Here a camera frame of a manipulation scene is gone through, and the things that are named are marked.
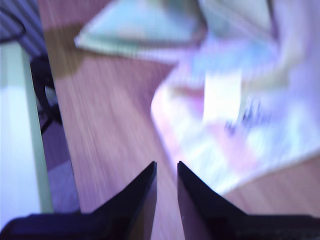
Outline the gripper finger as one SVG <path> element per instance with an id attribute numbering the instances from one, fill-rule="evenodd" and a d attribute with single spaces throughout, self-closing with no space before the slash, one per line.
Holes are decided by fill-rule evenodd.
<path id="1" fill-rule="evenodd" d="M 182 161 L 177 164 L 177 199 L 186 240 L 235 240 L 232 221 L 247 216 Z"/>
<path id="2" fill-rule="evenodd" d="M 96 240 L 150 240 L 157 205 L 157 163 L 151 162 L 130 184 L 97 208 Z"/>

